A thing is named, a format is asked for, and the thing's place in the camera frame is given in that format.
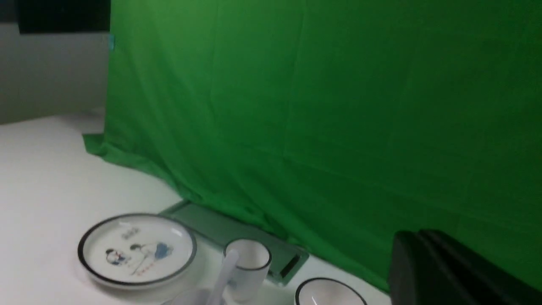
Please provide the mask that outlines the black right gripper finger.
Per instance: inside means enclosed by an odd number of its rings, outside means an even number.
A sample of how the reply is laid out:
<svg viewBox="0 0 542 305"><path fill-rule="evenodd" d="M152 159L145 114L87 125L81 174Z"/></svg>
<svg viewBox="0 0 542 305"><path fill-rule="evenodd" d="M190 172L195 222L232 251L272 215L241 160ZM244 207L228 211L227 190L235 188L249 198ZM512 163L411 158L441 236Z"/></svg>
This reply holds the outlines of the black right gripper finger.
<svg viewBox="0 0 542 305"><path fill-rule="evenodd" d="M389 268L393 305L540 305L542 294L441 230L399 230Z"/></svg>

